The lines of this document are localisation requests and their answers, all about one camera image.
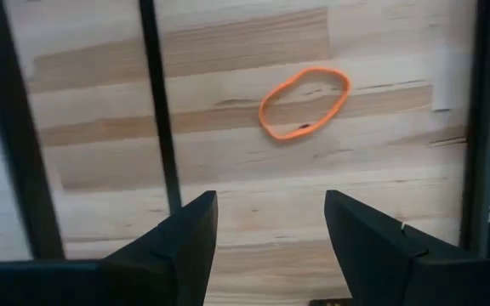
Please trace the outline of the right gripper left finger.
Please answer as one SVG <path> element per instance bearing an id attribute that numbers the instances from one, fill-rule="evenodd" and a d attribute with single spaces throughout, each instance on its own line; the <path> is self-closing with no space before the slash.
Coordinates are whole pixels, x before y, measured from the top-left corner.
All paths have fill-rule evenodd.
<path id="1" fill-rule="evenodd" d="M 217 227 L 209 190 L 104 258 L 0 262 L 0 306 L 203 306 Z"/>

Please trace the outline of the orange rubber band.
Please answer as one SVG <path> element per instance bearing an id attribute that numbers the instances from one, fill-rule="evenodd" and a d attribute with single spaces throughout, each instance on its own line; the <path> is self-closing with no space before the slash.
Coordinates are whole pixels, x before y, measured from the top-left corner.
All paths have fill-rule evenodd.
<path id="1" fill-rule="evenodd" d="M 271 98 L 274 98 L 281 91 L 286 89 L 290 89 L 296 82 L 298 82 L 301 78 L 305 77 L 307 74 L 311 73 L 327 73 L 338 78 L 343 84 L 343 93 L 334 101 L 332 108 L 324 115 L 321 119 L 313 124 L 309 124 L 307 126 L 298 127 L 292 132 L 286 134 L 280 134 L 274 132 L 268 124 L 266 120 L 266 110 Z M 352 90 L 352 81 L 348 77 L 346 73 L 337 69 L 331 69 L 320 66 L 312 66 L 304 68 L 302 71 L 297 73 L 294 76 L 291 76 L 286 81 L 280 83 L 277 87 L 271 90 L 260 102 L 259 110 L 258 110 L 258 118 L 259 125 L 264 129 L 264 131 L 273 139 L 278 141 L 288 141 L 293 139 L 302 138 L 306 135 L 312 134 L 317 130 L 320 130 L 325 125 L 329 123 L 329 121 L 334 118 L 343 108 L 347 99 L 350 96 L 350 92 Z"/>

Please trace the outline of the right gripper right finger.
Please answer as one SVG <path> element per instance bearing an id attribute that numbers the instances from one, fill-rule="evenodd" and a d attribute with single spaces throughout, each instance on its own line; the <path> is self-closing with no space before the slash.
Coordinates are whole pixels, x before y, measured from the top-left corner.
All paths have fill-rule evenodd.
<path id="1" fill-rule="evenodd" d="M 490 258 L 337 190 L 327 191 L 324 216 L 355 306 L 490 306 Z"/>

